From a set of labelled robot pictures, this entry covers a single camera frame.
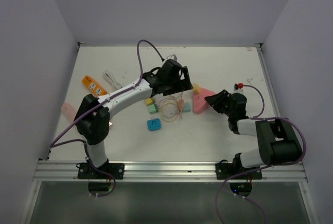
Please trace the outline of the pink power strip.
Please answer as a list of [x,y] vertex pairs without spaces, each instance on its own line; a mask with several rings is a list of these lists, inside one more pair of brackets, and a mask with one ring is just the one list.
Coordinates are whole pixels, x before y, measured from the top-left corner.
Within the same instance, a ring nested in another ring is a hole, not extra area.
[[201,114],[204,112],[210,105],[205,100],[205,97],[215,95],[215,92],[207,90],[205,88],[200,89],[200,93],[193,94],[193,111],[196,114]]
[[76,116],[76,110],[74,109],[74,107],[71,104],[64,103],[61,107],[61,112],[64,114],[64,116],[68,120],[74,121],[75,116]]

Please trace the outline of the yellow cube plug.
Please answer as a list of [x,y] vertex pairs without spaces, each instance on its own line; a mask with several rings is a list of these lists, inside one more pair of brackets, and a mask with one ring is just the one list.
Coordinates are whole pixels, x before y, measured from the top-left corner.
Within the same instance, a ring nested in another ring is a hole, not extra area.
[[194,94],[200,94],[201,93],[201,87],[197,83],[193,83],[193,89]]

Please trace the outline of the yellow USB charger plug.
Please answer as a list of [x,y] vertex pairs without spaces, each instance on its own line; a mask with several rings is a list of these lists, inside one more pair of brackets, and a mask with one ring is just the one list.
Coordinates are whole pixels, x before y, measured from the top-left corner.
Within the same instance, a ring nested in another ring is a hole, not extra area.
[[153,97],[145,99],[145,104],[147,106],[153,105],[155,103],[155,99]]

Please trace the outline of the teal round plug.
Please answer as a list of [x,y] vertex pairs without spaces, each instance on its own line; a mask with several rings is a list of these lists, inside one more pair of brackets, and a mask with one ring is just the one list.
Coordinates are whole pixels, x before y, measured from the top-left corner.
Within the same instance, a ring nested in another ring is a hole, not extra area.
[[183,112],[184,112],[184,113],[191,112],[190,102],[185,102]]

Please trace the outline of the green USB charger plug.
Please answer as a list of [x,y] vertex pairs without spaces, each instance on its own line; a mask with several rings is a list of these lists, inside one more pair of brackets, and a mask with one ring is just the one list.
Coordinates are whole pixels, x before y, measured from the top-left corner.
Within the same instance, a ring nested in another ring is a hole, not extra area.
[[157,104],[151,104],[148,106],[148,111],[151,115],[158,113],[159,110],[160,110],[160,106]]

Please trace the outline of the blue plug adapter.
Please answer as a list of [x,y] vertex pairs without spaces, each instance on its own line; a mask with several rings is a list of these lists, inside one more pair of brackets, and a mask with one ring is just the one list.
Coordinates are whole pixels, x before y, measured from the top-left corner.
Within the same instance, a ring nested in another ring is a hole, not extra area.
[[162,128],[162,123],[160,118],[147,120],[147,129],[149,131],[157,131],[160,130],[161,128]]

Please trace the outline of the orange USB charger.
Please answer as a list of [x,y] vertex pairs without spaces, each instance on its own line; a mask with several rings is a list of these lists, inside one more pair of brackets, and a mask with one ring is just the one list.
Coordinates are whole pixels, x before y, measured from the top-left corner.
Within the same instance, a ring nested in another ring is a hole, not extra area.
[[108,92],[98,83],[96,82],[92,77],[85,76],[82,79],[82,84],[95,96],[102,96],[107,95]]

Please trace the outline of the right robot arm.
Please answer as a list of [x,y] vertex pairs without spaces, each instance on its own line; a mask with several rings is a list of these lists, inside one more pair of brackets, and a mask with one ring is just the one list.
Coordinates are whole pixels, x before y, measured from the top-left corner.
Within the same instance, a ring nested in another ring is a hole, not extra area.
[[243,93],[223,90],[205,100],[217,113],[228,117],[231,132],[257,139],[255,149],[234,156],[232,173],[236,178],[244,178],[252,168],[295,164],[304,157],[306,149],[301,146],[293,124],[282,118],[248,117]]

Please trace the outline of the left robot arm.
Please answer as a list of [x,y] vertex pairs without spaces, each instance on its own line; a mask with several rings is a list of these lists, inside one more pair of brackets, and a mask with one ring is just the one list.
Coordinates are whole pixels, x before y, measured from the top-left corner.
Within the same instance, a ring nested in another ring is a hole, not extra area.
[[74,119],[79,134],[87,142],[89,171],[100,179],[107,175],[108,158],[104,140],[109,134],[109,121],[120,111],[155,95],[173,95],[193,88],[188,68],[175,60],[166,60],[161,67],[142,73],[133,83],[120,90],[83,98]]

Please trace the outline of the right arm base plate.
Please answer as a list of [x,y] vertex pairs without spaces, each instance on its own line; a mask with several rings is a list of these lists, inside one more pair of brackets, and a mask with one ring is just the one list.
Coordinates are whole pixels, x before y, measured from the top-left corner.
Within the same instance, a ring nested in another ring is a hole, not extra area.
[[232,177],[232,180],[261,180],[263,179],[261,171],[249,172],[253,168],[244,168],[238,158],[232,162],[223,159],[215,164],[215,173],[218,180],[226,180]]

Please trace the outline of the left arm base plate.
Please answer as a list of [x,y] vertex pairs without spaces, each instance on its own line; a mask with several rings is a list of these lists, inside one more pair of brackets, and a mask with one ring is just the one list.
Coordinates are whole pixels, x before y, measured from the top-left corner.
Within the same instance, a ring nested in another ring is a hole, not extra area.
[[112,175],[116,180],[123,179],[124,163],[105,163],[100,168],[94,169],[88,162],[76,164],[78,169],[78,179],[98,180],[110,179]]

